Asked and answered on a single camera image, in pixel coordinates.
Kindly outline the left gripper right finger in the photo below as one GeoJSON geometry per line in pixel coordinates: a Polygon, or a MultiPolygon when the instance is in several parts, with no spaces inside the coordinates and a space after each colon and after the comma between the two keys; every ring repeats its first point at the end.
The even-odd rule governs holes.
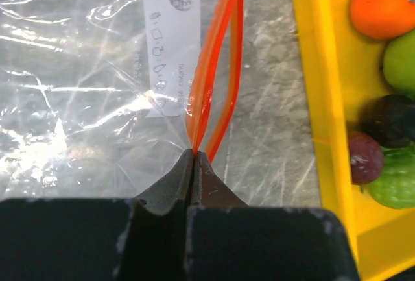
{"type": "Polygon", "coordinates": [[[249,207],[204,153],[187,211],[188,280],[358,280],[346,231],[322,208],[249,207]]]}

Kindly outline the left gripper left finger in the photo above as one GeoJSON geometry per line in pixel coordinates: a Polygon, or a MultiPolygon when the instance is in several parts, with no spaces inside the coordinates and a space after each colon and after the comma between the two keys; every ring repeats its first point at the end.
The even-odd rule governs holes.
{"type": "Polygon", "coordinates": [[[2,280],[174,280],[193,152],[134,198],[1,202],[2,280]]]}

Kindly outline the maroon toy passion fruit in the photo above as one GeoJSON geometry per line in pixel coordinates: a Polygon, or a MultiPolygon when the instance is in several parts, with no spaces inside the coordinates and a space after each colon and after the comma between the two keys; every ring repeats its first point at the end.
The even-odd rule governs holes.
{"type": "Polygon", "coordinates": [[[369,184],[378,179],[383,170],[381,146],[362,132],[348,133],[351,179],[354,184],[369,184]]]}

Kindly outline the clear zip top bag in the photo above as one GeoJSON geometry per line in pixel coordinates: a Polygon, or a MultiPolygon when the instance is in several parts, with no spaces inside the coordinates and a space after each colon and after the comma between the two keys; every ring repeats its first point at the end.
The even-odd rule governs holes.
{"type": "Polygon", "coordinates": [[[244,0],[1,0],[1,198],[131,197],[214,159],[244,0]]]}

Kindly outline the bumpy green toy fruit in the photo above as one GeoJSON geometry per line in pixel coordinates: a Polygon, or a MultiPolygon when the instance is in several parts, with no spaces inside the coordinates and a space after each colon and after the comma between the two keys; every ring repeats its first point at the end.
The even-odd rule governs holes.
{"type": "Polygon", "coordinates": [[[414,207],[414,145],[386,149],[381,175],[365,188],[379,204],[393,209],[414,207]]]}

